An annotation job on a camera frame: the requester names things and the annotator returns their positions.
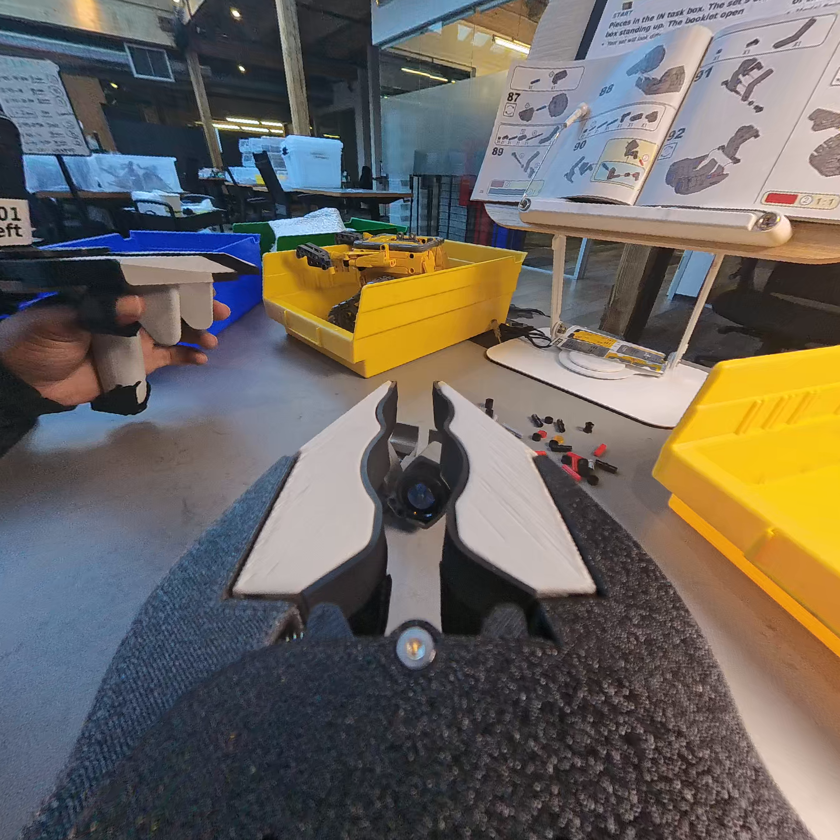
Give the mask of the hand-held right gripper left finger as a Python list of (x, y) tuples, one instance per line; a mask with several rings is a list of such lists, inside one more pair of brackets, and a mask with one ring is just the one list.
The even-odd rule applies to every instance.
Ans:
[(233, 596), (291, 602), (305, 621), (329, 603), (354, 632), (384, 632), (392, 581), (379, 492), (396, 408), (388, 381), (300, 448), (246, 543)]

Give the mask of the wooden table leg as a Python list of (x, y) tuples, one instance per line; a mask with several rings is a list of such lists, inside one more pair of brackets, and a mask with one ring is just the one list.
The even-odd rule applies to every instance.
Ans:
[(665, 282), (673, 248), (625, 245), (600, 329), (637, 343)]

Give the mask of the open instruction booklet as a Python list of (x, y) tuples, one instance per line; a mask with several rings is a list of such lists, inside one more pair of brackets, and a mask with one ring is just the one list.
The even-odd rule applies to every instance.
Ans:
[(511, 67), (472, 200), (757, 209), (838, 195), (838, 9)]

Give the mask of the white rounded flat plate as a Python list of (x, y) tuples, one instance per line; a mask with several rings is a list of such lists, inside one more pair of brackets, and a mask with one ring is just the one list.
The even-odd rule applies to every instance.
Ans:
[(540, 349), (526, 339), (498, 343), (486, 357), (511, 371), (578, 396), (589, 403), (642, 424), (673, 428), (685, 414), (709, 375), (709, 370), (681, 361), (660, 377), (633, 375), (600, 381), (567, 371), (555, 348)]

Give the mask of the white round disc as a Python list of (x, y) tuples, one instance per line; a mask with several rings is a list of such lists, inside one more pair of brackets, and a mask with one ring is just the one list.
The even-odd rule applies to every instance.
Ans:
[(560, 350), (559, 362), (567, 371), (600, 381), (619, 381), (635, 375), (623, 362), (578, 351)]

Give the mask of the green storage bin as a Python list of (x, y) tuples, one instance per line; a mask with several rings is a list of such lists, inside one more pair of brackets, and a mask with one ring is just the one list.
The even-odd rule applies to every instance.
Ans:
[[(259, 237), (260, 253), (265, 254), (273, 251), (285, 251), (295, 249), (301, 244), (311, 242), (315, 245), (325, 247), (335, 245), (335, 233), (312, 233), (309, 234), (286, 234), (276, 233), (272, 227), (273, 222), (240, 223), (233, 225), (233, 232), (242, 235), (257, 235)], [(359, 237), (362, 234), (405, 234), (407, 226), (383, 222), (380, 220), (352, 217), (345, 224), (346, 231), (354, 231)]]

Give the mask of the yellow open-front storage bin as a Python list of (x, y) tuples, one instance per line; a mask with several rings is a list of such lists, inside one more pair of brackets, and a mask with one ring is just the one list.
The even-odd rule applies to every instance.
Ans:
[(838, 346), (717, 364), (653, 477), (676, 514), (838, 655)]

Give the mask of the grey toy brick engine assembly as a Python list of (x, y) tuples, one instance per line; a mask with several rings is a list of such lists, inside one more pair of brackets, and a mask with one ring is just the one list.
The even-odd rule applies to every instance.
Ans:
[(437, 430), (407, 423), (396, 423), (388, 439), (380, 496), (391, 519), (405, 529), (430, 528), (446, 512), (451, 489), (441, 466), (443, 442)]

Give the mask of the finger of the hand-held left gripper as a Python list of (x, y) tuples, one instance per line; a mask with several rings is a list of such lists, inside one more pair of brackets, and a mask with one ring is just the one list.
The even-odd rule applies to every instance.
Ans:
[(191, 328), (224, 330), (260, 304), (260, 264), (225, 253), (188, 255), (181, 317)]
[(120, 258), (121, 297), (144, 300), (140, 325), (166, 347), (182, 341), (184, 327), (205, 331), (214, 322), (214, 273), (208, 256)]

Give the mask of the person's left forearm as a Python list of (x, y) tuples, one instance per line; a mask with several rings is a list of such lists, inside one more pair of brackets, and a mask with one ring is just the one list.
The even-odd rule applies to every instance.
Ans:
[(42, 396), (1, 364), (1, 456), (28, 434), (41, 416), (74, 409)]

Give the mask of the blue storage bin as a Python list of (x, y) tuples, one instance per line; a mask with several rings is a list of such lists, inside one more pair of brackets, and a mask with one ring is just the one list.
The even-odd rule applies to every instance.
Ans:
[(261, 297), (254, 234), (133, 230), (38, 247), (2, 248), (2, 301), (52, 295), (73, 306), (96, 336), (157, 343), (181, 340), (182, 326), (217, 333)]

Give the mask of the wooden pillar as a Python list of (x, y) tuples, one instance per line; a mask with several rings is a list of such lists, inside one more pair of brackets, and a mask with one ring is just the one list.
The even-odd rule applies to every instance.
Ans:
[(188, 46), (185, 49), (185, 62), (196, 100), (199, 119), (202, 124), (203, 135), (207, 151), (209, 153), (209, 158), (211, 160), (211, 165), (214, 169), (221, 171), (224, 168), (223, 153), (219, 138), (217, 137), (217, 130), (214, 127), (214, 120), (207, 97), (201, 64), (193, 47)]
[(302, 60), (296, 1), (275, 1), (283, 72), (290, 105), (291, 132), (310, 137), (308, 92)]

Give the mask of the white wooden book stand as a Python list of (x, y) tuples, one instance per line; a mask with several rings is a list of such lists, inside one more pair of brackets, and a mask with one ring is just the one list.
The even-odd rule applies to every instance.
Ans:
[(838, 195), (770, 191), (757, 209), (687, 206), (626, 206), (549, 201), (529, 196), (519, 205), (485, 203), (494, 223), (510, 229), (540, 231), (554, 237), (552, 325), (562, 323), (562, 271), (565, 239), (570, 236), (711, 254), (695, 306), (667, 370), (684, 360), (690, 338), (726, 256), (755, 258), (755, 285), (762, 288), (778, 261), (801, 265), (838, 264)]

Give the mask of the grey desk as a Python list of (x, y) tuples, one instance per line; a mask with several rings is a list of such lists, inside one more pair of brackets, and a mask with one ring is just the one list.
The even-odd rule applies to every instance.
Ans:
[[(838, 658), (669, 509), (652, 477), (667, 433), (552, 397), (470, 342), (405, 365), (399, 417), (429, 423), (443, 380), (523, 428), (560, 404), (603, 434), (591, 490), (700, 625), (762, 760), (816, 838), (838, 838)], [(252, 311), (203, 367), (159, 371), (137, 417), (50, 415), (2, 458), (2, 838), (52, 789), (116, 648), (193, 541), (283, 455), (382, 382)]]

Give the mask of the white wall poster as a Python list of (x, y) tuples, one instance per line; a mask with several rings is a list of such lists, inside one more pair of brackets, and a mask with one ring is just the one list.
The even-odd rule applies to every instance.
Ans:
[(24, 154), (91, 155), (54, 62), (1, 56), (1, 106), (17, 127)]

